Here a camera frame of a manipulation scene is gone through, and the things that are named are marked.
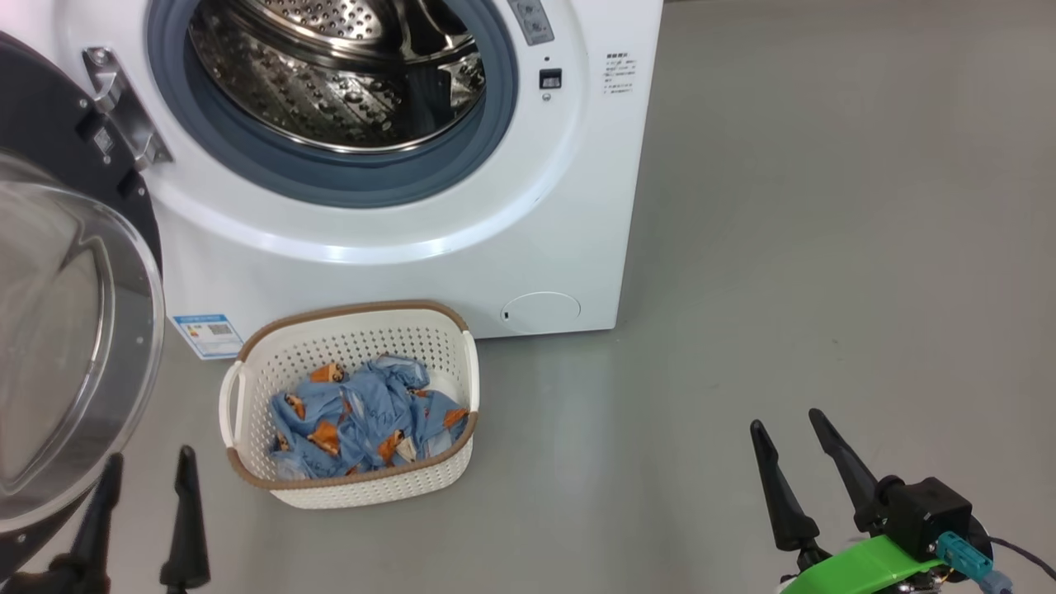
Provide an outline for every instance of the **door hinge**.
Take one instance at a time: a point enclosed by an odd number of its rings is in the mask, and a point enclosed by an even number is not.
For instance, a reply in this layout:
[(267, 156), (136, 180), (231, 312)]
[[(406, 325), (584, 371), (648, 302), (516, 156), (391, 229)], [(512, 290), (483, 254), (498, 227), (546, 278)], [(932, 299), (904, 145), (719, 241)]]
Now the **door hinge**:
[(121, 138), (132, 149), (136, 171), (155, 163), (172, 161), (172, 154), (143, 108), (113, 50), (88, 48), (82, 57), (95, 89), (95, 108), (114, 123)]

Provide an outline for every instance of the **brown basket rim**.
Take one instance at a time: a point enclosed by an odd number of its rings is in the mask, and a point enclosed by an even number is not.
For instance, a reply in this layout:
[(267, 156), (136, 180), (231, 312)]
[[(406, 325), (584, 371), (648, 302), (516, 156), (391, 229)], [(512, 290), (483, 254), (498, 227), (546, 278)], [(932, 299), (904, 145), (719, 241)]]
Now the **brown basket rim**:
[[(246, 340), (245, 345), (242, 346), (242, 350), (239, 351), (239, 356), (235, 360), (245, 361), (249, 356), (249, 352), (252, 351), (265, 336), (271, 334), (277, 330), (294, 326), (297, 323), (303, 323), (306, 321), (315, 321), (319, 319), (325, 319), (331, 317), (339, 317), (348, 314), (363, 314), (370, 312), (388, 312), (395, 310), (432, 310), (434, 312), (439, 312), (455, 322), (459, 330), (463, 332), (469, 331), (469, 326), (466, 324), (466, 320), (461, 318), (454, 310), (437, 303), (435, 301), (426, 300), (410, 300), (410, 301), (380, 301), (376, 303), (363, 303), (360, 305), (341, 305), (337, 308), (328, 308), (325, 310), (316, 310), (314, 312), (307, 312), (304, 314), (298, 314), (294, 316), (284, 317), (282, 319), (272, 321), (271, 323), (261, 328), (253, 333), (252, 336)], [(231, 468), (234, 472), (239, 475), (245, 482), (250, 485), (267, 490), (294, 490), (294, 489), (305, 489), (305, 488), (321, 488), (321, 487), (339, 487), (344, 485), (353, 485), (357, 483), (369, 483), (371, 481), (377, 481), (381, 479), (389, 479), (399, 475), (406, 475), (408, 472), (414, 472), (415, 470), (421, 470), (422, 468), (429, 468), (430, 466), (435, 466), (447, 462), (451, 457), (461, 451), (461, 449), (469, 443), (469, 440), (473, 437), (473, 430), (476, 428), (478, 413), (476, 411), (471, 411), (469, 413), (469, 421), (466, 424), (466, 430), (463, 431), (461, 437), (458, 438), (454, 444), (451, 445), (447, 450), (445, 450), (439, 456), (433, 458), (428, 458), (426, 460), (417, 460), (410, 464), (404, 464), (403, 466), (397, 466), (393, 468), (382, 468), (380, 470), (373, 470), (371, 472), (364, 472), (362, 475), (352, 475), (348, 477), (337, 477), (334, 479), (308, 479), (304, 481), (270, 481), (266, 479), (261, 479), (249, 471), (246, 465), (242, 463), (242, 458), (239, 456), (239, 451), (233, 448), (227, 448), (227, 460), (231, 463)]]

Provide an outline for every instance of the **washing machine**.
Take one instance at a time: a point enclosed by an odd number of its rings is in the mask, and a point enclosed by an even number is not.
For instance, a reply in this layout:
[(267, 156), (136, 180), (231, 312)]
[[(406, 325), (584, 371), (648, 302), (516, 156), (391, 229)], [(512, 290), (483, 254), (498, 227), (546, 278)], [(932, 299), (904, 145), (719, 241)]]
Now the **washing machine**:
[(485, 338), (612, 328), (661, 5), (38, 0), (0, 27), (89, 98), (29, 93), (34, 151), (101, 164), (153, 221), (167, 315), (223, 358), (370, 301)]

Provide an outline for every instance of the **basket handle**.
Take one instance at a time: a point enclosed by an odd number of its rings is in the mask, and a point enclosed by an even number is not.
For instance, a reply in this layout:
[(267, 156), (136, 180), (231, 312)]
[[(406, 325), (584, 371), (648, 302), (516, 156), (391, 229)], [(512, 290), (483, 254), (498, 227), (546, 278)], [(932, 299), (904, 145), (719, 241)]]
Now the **basket handle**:
[(235, 409), (235, 423), (242, 419), (242, 401), (245, 397), (246, 387), (242, 380), (241, 360), (231, 364), (224, 374), (224, 383), (220, 385), (220, 437), (224, 440), (224, 445), (234, 447), (234, 438), (231, 433), (231, 388), (234, 387), (234, 379), (239, 379), (239, 405)]
[(480, 361), (476, 357), (476, 340), (468, 330), (463, 331), (466, 339), (466, 354), (469, 355), (469, 376), (473, 379), (469, 383), (469, 410), (478, 412), (480, 408)]

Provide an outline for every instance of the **blue clothing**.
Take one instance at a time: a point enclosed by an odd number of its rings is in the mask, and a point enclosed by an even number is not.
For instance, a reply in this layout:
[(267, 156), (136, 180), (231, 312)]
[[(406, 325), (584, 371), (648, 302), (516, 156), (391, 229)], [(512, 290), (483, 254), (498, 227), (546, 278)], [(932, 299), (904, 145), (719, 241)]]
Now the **blue clothing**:
[[(466, 430), (467, 417), (450, 428), (444, 426), (445, 419), (464, 407), (436, 390), (422, 391), (428, 385), (429, 372), (422, 364), (382, 355), (345, 374), (341, 383), (305, 382), (298, 386), (289, 395), (302, 401), (304, 419), (287, 402), (285, 392), (276, 394), (272, 416), (289, 447), (288, 451), (277, 447), (271, 454), (280, 480), (341, 477), (401, 466), (410, 461), (394, 453), (394, 447), (404, 439), (414, 444), (415, 460), (448, 449)], [(337, 456), (307, 439), (322, 421), (337, 427)], [(406, 454), (410, 448), (401, 450)]]

